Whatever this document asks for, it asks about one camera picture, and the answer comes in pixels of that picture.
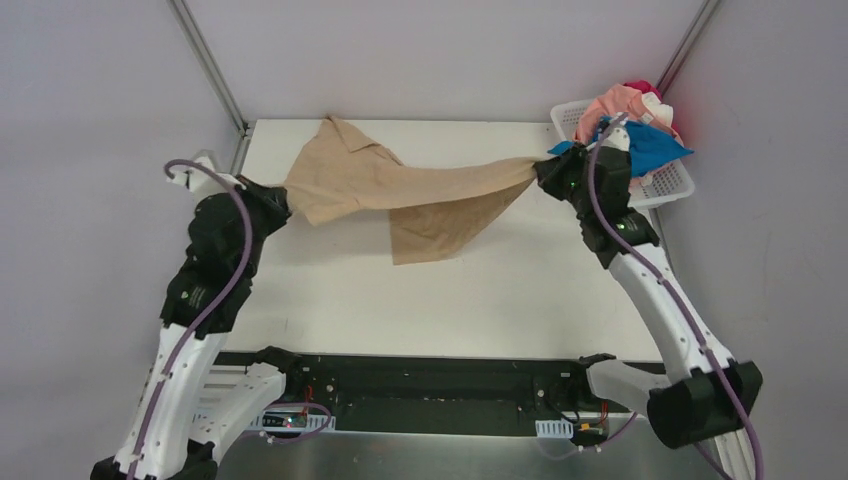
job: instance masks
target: beige fabric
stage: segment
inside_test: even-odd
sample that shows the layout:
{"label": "beige fabric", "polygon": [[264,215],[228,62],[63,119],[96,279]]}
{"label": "beige fabric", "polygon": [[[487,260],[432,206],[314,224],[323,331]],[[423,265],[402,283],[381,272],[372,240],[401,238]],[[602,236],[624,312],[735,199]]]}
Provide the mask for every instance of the beige fabric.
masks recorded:
{"label": "beige fabric", "polygon": [[498,217],[535,178],[534,158],[453,169],[404,166],[389,149],[331,117],[304,145],[283,186],[320,225],[358,210],[389,210],[396,265],[444,259]]}

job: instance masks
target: white table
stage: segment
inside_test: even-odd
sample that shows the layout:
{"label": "white table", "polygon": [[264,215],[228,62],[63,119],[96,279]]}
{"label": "white table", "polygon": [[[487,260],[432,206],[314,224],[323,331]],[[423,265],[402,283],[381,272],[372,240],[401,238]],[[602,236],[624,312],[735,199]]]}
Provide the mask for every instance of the white table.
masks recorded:
{"label": "white table", "polygon": [[[544,123],[351,122],[407,165],[547,157]],[[260,120],[242,173],[281,183],[318,120]],[[386,212],[320,227],[302,217],[265,242],[226,350],[659,361],[627,295],[583,245],[574,211],[532,185],[455,258],[393,266]]]}

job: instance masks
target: laundry basket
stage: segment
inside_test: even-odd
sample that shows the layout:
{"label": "laundry basket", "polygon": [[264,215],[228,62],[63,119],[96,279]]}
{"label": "laundry basket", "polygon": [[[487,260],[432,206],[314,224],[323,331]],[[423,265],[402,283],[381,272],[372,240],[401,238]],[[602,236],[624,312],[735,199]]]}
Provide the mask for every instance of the laundry basket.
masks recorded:
{"label": "laundry basket", "polygon": [[[572,140],[577,123],[592,100],[563,103],[551,109],[551,120],[562,140]],[[630,187],[630,206],[633,208],[656,208],[678,198],[688,197],[695,191],[692,177],[683,168],[680,159],[669,163],[654,174],[653,182],[647,186]]]}

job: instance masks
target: brown towel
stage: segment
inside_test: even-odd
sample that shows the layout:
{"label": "brown towel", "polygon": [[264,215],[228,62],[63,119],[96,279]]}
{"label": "brown towel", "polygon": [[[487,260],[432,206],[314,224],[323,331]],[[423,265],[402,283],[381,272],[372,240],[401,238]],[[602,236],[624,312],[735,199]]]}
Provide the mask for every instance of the brown towel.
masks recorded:
{"label": "brown towel", "polygon": [[344,120],[330,117],[304,145],[283,186],[312,225],[358,210],[389,210],[395,265],[447,258],[536,177],[534,158],[452,169],[414,168]]}

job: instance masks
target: white wall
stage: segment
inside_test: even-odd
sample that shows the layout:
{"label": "white wall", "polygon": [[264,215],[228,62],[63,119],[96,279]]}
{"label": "white wall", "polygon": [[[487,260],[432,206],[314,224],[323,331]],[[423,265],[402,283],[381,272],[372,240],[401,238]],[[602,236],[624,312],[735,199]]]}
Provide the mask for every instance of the white wall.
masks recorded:
{"label": "white wall", "polygon": [[547,121],[657,81],[701,0],[197,0],[249,119]]}
{"label": "white wall", "polygon": [[846,478],[848,3],[725,3],[668,96],[697,190],[665,234],[705,320],[763,371],[767,478]]}
{"label": "white wall", "polygon": [[126,434],[191,199],[235,132],[168,6],[0,6],[0,476],[88,478]]}

